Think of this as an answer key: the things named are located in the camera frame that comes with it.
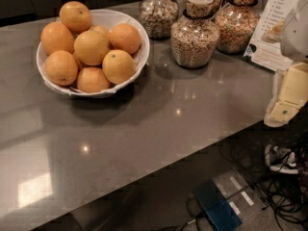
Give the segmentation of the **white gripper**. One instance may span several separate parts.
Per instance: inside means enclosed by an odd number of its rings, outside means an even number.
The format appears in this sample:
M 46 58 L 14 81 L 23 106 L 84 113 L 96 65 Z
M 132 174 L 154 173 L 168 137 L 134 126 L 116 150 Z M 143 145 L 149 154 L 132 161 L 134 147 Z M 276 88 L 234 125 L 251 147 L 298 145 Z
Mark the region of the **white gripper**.
M 281 54 L 293 61 L 308 62 L 308 0 L 298 0 L 285 20 L 265 31 L 261 40 L 281 44 Z M 308 102 L 308 64 L 293 63 L 273 78 L 272 99 L 264 116 L 269 127 L 288 124 Z

